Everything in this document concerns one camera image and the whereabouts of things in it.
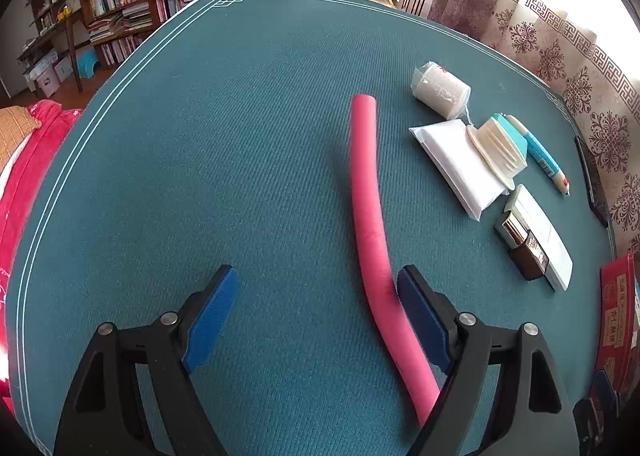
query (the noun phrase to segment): turquoise plastic stool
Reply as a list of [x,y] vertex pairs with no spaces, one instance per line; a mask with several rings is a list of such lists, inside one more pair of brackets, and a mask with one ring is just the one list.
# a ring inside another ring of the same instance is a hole
[[89,79],[94,75],[95,64],[98,62],[98,54],[95,49],[87,50],[78,59],[78,72],[83,79]]

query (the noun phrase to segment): table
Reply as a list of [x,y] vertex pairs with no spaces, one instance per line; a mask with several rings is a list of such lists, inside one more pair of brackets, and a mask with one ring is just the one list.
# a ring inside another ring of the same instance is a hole
[[[518,273],[493,229],[506,197],[471,220],[409,133],[440,120],[409,87],[414,67],[429,60],[471,85],[476,124],[516,115],[571,180],[564,198],[532,162],[516,177],[572,255],[566,293]],[[535,322],[571,400],[587,392],[598,270],[611,250],[588,207],[561,100],[484,45],[365,0],[200,0],[94,96],[34,204],[7,296],[12,395],[32,436],[52,448],[100,322],[146,324],[230,263],[241,277],[238,301],[210,361],[192,375],[229,454],[406,453],[418,426],[372,321],[354,244],[354,93],[378,100],[394,271],[417,265],[487,324]],[[492,391],[467,451],[481,438]],[[167,450],[157,410],[146,410]]]
[[63,21],[57,22],[49,27],[49,30],[45,32],[43,35],[38,36],[29,48],[23,50],[20,56],[18,56],[18,61],[24,61],[29,56],[36,56],[40,47],[45,45],[46,43],[50,43],[53,36],[58,35],[60,32],[66,33],[66,42],[69,46],[69,55],[71,56],[71,68],[74,71],[74,77],[76,78],[76,86],[78,87],[78,93],[82,93],[82,83],[80,82],[80,73],[78,72],[78,61],[76,61],[76,42],[74,41],[74,23],[76,21],[82,21],[82,11],[75,11],[71,13],[71,16],[66,17]]

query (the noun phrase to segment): blue marker pen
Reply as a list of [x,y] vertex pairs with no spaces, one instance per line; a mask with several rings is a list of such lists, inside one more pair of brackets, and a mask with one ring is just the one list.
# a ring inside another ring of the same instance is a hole
[[531,156],[538,165],[542,167],[546,176],[554,181],[558,191],[562,194],[569,194],[569,182],[566,179],[566,176],[564,176],[564,173],[562,172],[562,169],[560,169],[558,163],[551,155],[549,155],[549,152],[544,148],[544,146],[540,144],[540,141],[535,138],[531,131],[525,128],[522,123],[516,119],[516,117],[513,115],[505,115],[504,117],[514,128],[517,129],[518,133],[527,140],[529,153],[531,153]]

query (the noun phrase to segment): red garment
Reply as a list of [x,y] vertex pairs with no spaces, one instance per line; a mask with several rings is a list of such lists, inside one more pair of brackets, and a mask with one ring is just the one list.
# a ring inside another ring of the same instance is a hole
[[20,237],[42,180],[82,110],[62,111],[60,104],[42,100],[29,109],[42,126],[36,129],[14,164],[0,199],[0,356],[6,357],[4,297]]

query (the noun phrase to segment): pink tube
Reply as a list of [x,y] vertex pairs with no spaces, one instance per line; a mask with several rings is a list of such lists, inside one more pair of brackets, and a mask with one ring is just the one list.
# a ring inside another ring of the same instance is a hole
[[394,285],[378,191],[376,100],[370,95],[351,99],[350,160],[353,220],[367,300],[423,425],[440,390]]

